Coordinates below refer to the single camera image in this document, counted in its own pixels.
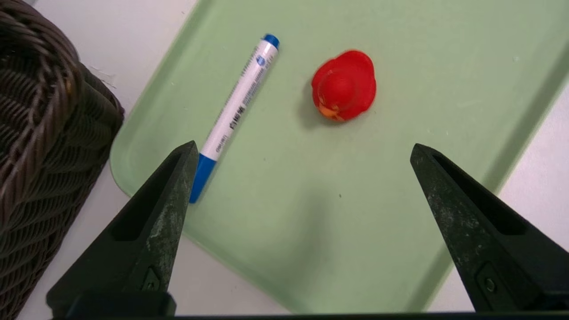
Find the marker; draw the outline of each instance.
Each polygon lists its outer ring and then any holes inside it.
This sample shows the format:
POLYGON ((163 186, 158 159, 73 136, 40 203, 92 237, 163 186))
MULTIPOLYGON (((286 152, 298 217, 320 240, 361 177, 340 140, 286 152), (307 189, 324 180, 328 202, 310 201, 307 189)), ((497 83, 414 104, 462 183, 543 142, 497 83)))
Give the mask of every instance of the marker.
POLYGON ((237 124, 243 118, 247 106, 255 96, 263 78, 273 64, 278 48, 279 40, 277 37, 272 34, 266 34, 251 54, 245 68, 243 68, 239 81, 233 88, 233 91, 231 91, 213 129, 209 132, 204 147, 201 149, 192 192, 189 196, 190 203, 196 203, 200 197, 209 175, 211 175, 221 152, 223 152, 223 148, 231 138, 237 124))

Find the blue marker tip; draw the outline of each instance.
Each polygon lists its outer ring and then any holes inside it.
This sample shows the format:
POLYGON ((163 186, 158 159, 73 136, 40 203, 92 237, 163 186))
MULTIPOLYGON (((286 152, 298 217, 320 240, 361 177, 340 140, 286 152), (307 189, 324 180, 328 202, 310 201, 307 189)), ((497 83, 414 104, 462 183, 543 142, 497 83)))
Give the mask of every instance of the blue marker tip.
POLYGON ((196 203, 196 201, 199 199, 201 191, 204 189, 204 186, 209 179, 209 175, 211 175, 216 163, 217 161, 211 160, 210 158, 200 153, 200 159, 197 163, 196 176, 193 179, 192 192, 189 194, 190 203, 196 203))
POLYGON ((266 34, 262 40, 267 41, 268 43, 272 44, 275 46, 275 48, 277 48, 277 50, 279 50, 279 39, 277 39, 276 36, 272 35, 272 34, 266 34))

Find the white table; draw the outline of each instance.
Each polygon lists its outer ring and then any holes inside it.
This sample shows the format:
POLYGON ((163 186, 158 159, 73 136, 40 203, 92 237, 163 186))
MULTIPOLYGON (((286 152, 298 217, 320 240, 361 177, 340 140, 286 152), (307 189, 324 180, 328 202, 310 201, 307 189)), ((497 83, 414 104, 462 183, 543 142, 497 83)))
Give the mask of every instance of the white table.
MULTIPOLYGON (((37 0, 36 9, 77 48, 82 62, 118 97, 128 115, 196 0, 37 0)), ((526 149, 500 197, 569 249, 569 89, 526 149)), ((38 282, 19 319, 46 319, 46 293, 128 201, 108 164, 38 282)), ((287 311, 182 237, 170 281, 177 314, 277 314, 287 311)), ((431 311, 473 310, 456 269, 431 311)))

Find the rubber duck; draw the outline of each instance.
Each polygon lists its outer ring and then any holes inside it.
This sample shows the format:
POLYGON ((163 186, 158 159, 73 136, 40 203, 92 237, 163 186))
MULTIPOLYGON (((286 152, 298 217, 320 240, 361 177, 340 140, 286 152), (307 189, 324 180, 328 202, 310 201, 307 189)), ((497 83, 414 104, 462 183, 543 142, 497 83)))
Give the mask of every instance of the rubber duck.
POLYGON ((312 99, 324 117, 343 122, 370 108, 376 87, 370 57, 349 50, 318 68, 312 78, 312 99))

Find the brown wicker basket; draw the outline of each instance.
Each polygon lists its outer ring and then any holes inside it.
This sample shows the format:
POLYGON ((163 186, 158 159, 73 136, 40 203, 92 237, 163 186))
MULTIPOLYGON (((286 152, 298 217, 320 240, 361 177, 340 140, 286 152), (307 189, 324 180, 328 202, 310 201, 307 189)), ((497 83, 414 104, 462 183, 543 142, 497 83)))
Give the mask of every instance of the brown wicker basket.
POLYGON ((59 249, 122 120, 57 27, 0 0, 0 319, 18 315, 59 249))

